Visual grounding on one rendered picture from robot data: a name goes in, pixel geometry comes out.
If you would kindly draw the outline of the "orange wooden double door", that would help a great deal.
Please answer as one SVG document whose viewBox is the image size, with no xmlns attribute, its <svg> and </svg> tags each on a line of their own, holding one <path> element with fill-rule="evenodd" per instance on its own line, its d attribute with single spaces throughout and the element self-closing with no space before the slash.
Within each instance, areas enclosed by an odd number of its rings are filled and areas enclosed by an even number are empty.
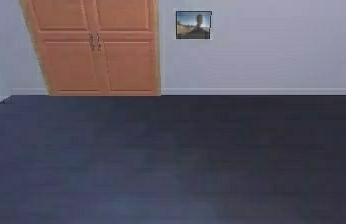
<svg viewBox="0 0 346 224">
<path fill-rule="evenodd" d="M 158 0 L 19 3 L 49 95 L 161 94 Z"/>
</svg>

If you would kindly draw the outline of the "small framed landscape picture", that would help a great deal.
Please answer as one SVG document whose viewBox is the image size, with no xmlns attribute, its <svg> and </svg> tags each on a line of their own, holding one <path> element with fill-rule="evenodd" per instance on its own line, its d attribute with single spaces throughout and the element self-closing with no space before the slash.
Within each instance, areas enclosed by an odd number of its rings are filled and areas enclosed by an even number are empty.
<svg viewBox="0 0 346 224">
<path fill-rule="evenodd" d="M 175 15 L 177 39 L 211 39 L 211 11 L 178 10 Z"/>
</svg>

